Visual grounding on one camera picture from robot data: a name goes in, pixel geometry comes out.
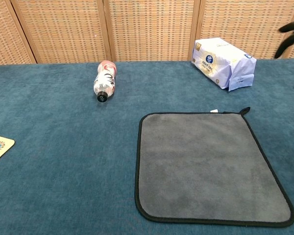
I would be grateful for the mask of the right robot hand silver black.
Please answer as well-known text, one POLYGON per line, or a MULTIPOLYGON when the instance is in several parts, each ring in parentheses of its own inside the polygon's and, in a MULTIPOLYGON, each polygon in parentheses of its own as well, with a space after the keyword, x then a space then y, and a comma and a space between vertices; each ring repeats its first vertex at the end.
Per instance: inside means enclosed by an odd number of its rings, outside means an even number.
POLYGON ((278 31, 281 33, 292 31, 292 34, 287 39, 283 40, 282 43, 279 45, 275 52, 274 59, 279 58, 288 47, 294 44, 294 22, 290 22, 280 27, 278 31))

